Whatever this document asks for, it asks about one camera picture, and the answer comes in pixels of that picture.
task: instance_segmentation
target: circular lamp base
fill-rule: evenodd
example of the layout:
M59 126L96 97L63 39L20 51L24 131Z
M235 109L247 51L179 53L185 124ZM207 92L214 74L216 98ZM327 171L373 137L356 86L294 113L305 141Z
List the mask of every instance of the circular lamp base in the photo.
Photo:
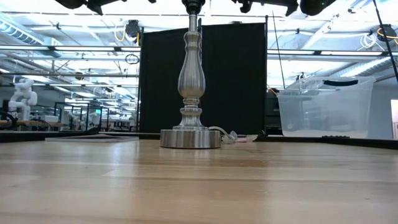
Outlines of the circular lamp base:
M221 147L219 131L161 130L160 146L177 149L212 149Z

